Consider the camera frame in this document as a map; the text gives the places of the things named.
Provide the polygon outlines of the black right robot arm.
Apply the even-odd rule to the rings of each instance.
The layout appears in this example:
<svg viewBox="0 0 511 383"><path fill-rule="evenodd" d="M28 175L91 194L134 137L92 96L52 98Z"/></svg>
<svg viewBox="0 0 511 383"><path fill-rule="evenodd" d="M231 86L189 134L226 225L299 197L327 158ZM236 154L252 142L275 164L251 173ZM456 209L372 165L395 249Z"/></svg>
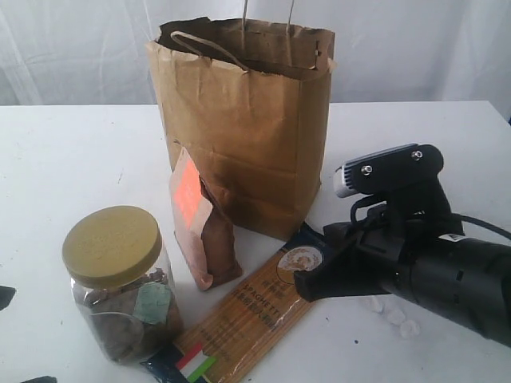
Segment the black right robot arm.
<svg viewBox="0 0 511 383"><path fill-rule="evenodd" d="M467 237L438 180L364 197L363 220L324 227L332 249L294 274L298 294L324 298L394 294L482 337L510 343L510 249Z"/></svg>

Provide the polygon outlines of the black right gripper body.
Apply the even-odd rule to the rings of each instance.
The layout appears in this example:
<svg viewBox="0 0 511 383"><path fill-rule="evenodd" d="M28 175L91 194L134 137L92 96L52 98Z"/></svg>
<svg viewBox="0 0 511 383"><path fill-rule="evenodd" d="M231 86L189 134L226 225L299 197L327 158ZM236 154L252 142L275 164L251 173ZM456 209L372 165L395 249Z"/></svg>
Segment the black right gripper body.
<svg viewBox="0 0 511 383"><path fill-rule="evenodd" d="M367 270L378 286L377 294L412 297L418 247L441 234L462 232L437 179L364 197L351 210L361 207L367 209L365 219L331 223L323 232L339 252L333 263Z"/></svg>

